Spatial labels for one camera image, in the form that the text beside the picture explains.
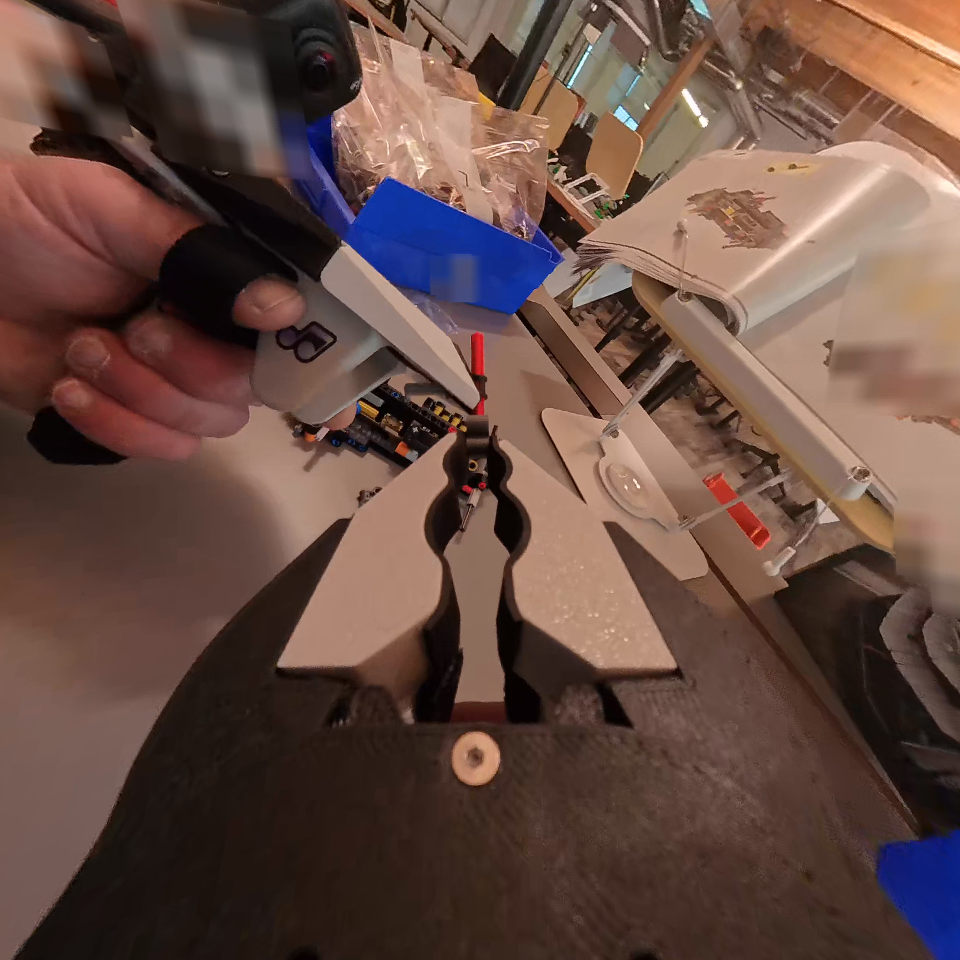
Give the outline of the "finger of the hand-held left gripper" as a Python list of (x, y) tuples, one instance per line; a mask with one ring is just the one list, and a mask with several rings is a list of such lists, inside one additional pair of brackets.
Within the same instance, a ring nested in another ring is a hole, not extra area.
[(356, 250), (341, 244), (320, 274), (323, 288), (376, 331), (409, 366), (442, 387), (466, 410), (479, 392), (450, 336)]

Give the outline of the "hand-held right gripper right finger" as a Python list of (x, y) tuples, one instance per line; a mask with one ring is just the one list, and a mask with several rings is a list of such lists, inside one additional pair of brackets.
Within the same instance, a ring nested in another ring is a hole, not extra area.
[(494, 534), (507, 551), (496, 614), (510, 723), (542, 722), (568, 690), (679, 677), (605, 523), (522, 453), (492, 438), (486, 456)]

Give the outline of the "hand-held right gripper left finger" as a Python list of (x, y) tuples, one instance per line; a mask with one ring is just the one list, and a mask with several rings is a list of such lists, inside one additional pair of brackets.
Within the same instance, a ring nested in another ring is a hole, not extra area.
[(464, 435), (448, 434), (354, 513), (279, 671), (382, 688), (417, 721), (450, 720), (463, 651), (445, 550), (468, 460)]

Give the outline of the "red axle with black connector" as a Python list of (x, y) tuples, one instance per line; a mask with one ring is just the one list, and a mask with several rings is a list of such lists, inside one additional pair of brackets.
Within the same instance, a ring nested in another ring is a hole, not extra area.
[(470, 338), (470, 374), (479, 399), (473, 413), (465, 422), (465, 450), (467, 470), (481, 474), (486, 470), (491, 426), (486, 412), (488, 399), (486, 375), (486, 344), (484, 334), (474, 332)]

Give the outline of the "lego instruction booklet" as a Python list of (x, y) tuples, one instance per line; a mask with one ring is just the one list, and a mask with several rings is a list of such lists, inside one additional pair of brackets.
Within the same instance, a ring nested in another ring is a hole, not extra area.
[(845, 274), (869, 241), (914, 223), (932, 185), (913, 156), (874, 141), (715, 150), (586, 236), (577, 265), (617, 263), (713, 302), (741, 337)]

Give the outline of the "person's left hand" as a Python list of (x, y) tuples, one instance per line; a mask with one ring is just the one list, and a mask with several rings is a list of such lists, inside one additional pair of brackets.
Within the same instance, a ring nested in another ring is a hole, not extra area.
[(51, 407), (126, 458), (184, 460), (258, 404), (254, 355), (145, 301), (169, 250), (205, 224), (125, 173), (19, 155), (1, 167), (1, 396)]

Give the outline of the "multicoloured brick technic assembly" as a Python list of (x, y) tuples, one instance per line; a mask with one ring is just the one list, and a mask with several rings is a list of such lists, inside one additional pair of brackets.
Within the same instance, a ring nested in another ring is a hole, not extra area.
[(405, 469), (450, 433), (466, 434), (466, 414), (443, 402), (426, 397), (423, 402), (395, 389), (385, 381), (355, 404), (351, 423), (334, 431), (285, 414), (293, 438), (308, 448), (327, 446), (332, 450), (353, 450), (358, 455), (374, 454)]

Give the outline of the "small blue plastic bin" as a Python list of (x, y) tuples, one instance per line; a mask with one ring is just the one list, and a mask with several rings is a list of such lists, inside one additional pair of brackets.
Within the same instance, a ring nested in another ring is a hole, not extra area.
[(563, 260), (540, 229), (523, 240), (390, 177), (355, 214), (333, 176), (330, 117), (307, 138), (314, 172), (296, 182), (301, 198), (397, 287), (512, 314)]

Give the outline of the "clear round lens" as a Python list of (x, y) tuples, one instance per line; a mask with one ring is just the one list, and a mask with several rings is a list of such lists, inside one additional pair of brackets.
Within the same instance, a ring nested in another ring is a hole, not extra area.
[(645, 463), (640, 466), (642, 470), (605, 458), (598, 464), (598, 474), (610, 498), (632, 517), (656, 522), (668, 531), (677, 528), (680, 521), (673, 504)]

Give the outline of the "pile of clear plastic bags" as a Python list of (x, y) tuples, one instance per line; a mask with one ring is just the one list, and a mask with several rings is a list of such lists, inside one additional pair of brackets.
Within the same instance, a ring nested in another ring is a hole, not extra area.
[(546, 204), (548, 120), (482, 99), (474, 76), (352, 25), (358, 96), (332, 120), (344, 198), (359, 212), (391, 178), (531, 242)]

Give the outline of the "tan chair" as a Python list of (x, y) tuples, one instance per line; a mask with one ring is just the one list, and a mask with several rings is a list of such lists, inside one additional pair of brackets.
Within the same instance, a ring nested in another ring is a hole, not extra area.
[(584, 99), (540, 66), (517, 111), (548, 121), (547, 147), (557, 153), (573, 122), (585, 105)]
[(643, 146), (642, 136), (608, 111), (594, 128), (591, 147), (584, 161), (585, 174), (602, 182), (609, 198), (619, 201), (627, 193)]

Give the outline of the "black steel column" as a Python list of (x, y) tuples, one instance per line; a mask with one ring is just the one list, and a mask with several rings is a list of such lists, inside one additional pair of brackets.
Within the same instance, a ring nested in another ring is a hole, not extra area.
[(507, 111), (520, 109), (571, 7), (583, 4), (575, 1), (541, 2), (521, 51), (497, 94), (495, 103), (499, 108)]

